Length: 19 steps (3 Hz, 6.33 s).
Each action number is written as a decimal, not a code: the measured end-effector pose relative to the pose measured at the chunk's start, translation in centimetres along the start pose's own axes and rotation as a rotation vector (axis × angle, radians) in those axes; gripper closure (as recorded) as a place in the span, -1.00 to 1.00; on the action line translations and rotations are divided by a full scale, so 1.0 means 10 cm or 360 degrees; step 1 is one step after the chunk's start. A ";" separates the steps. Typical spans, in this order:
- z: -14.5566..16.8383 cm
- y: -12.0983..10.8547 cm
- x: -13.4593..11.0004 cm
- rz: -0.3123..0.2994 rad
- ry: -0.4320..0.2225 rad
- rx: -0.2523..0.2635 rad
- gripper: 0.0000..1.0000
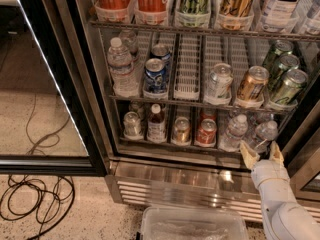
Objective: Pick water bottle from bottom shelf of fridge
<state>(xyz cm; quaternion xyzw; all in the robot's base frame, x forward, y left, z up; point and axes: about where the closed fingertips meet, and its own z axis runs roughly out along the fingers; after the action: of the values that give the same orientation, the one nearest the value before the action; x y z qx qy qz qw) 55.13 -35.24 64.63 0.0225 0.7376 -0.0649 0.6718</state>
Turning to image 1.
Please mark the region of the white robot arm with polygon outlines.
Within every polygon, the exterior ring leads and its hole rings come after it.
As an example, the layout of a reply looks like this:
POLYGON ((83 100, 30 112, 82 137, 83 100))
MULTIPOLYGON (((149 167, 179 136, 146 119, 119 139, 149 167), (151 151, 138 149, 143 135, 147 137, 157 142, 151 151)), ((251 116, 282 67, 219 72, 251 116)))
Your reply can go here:
POLYGON ((245 141, 240 152, 260 194, 267 240, 320 240, 320 225, 295 198, 278 144, 271 143, 268 159, 260 159, 245 141))

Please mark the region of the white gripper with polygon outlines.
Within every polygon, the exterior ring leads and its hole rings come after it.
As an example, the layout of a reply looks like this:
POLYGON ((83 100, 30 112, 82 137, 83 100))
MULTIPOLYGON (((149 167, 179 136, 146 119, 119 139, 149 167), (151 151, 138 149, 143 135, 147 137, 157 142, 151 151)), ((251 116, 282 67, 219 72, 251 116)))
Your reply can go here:
POLYGON ((246 167, 252 169, 251 178, 256 188, 267 180, 289 182, 287 169, 283 166, 283 154, 275 141, 270 145, 269 160, 259 161, 259 154, 243 140, 240 141, 240 152, 246 167))

